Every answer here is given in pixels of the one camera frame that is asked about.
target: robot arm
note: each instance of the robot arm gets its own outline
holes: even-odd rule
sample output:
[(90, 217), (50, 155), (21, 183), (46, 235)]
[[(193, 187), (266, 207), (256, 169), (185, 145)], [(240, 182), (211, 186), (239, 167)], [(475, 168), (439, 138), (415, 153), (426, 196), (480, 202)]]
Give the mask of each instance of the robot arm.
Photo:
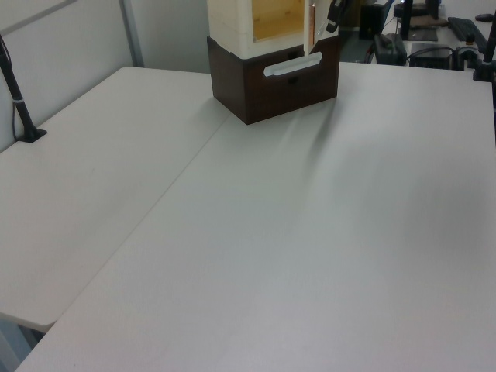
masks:
[(326, 27), (327, 31), (330, 33), (336, 31), (341, 23), (341, 19), (352, 4), (353, 0), (332, 0), (331, 6), (329, 7), (329, 14), (327, 15), (327, 19), (329, 20), (329, 24)]

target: keyboard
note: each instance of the keyboard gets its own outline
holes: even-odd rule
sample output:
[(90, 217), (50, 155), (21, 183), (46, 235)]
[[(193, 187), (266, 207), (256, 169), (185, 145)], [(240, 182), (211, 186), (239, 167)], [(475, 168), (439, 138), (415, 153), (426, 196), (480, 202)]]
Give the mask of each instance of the keyboard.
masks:
[(486, 53), (487, 40), (472, 21), (469, 19), (448, 17), (448, 22), (459, 41), (466, 41), (467, 35), (471, 33), (475, 37), (475, 43), (479, 48), (479, 52), (482, 54)]

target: drawer handle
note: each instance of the drawer handle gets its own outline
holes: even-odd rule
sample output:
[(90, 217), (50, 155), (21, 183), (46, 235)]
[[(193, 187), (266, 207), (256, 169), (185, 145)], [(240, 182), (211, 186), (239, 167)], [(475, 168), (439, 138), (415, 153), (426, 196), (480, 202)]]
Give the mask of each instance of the drawer handle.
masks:
[(263, 74), (265, 76), (280, 76), (289, 74), (290, 72), (295, 72), (307, 67), (315, 66), (320, 63), (321, 59), (322, 53), (312, 53), (307, 57), (299, 57), (293, 60), (286, 60), (285, 62), (281, 62), (280, 64), (267, 66), (263, 70)]

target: dark brown drawer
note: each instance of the dark brown drawer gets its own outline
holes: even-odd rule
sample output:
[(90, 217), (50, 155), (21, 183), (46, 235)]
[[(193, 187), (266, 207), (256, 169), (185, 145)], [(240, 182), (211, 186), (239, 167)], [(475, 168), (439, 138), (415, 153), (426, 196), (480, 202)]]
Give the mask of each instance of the dark brown drawer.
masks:
[(241, 60), (209, 37), (214, 97), (246, 124), (335, 98), (339, 37), (320, 40), (313, 50), (318, 52), (322, 53), (322, 60), (316, 66), (266, 77), (265, 67), (302, 57), (303, 46)]

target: desk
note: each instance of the desk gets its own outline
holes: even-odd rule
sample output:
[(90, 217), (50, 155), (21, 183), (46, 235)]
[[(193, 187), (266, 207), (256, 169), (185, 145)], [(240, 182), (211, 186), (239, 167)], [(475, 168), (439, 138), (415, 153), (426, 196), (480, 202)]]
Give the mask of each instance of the desk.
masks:
[(19, 372), (496, 369), (490, 93), (341, 64), (335, 100), (231, 115)]
[(46, 332), (228, 116), (208, 75), (125, 68), (0, 154), (1, 317)]
[[(394, 5), (400, 3), (400, 0), (396, 0), (391, 6), (390, 12), (387, 15), (387, 21), (391, 20), (394, 15)], [(495, 0), (470, 0), (470, 1), (459, 1), (459, 0), (443, 0), (443, 6), (445, 14), (440, 13), (439, 17), (443, 19), (448, 19), (448, 17), (457, 17), (471, 19), (475, 26), (480, 30), (480, 32), (487, 39), (489, 37), (489, 32), (491, 31), (491, 23), (478, 22), (475, 20), (475, 16), (478, 14), (492, 13), (496, 11), (496, 1)], [(395, 33), (396, 32), (396, 20), (391, 21), (384, 27), (383, 34)], [(437, 29), (438, 41), (405, 41), (405, 49), (407, 54), (411, 53), (413, 43), (438, 43), (445, 44), (453, 49), (457, 47), (465, 46), (465, 42), (459, 41), (453, 31), (449, 27), (440, 27)]]

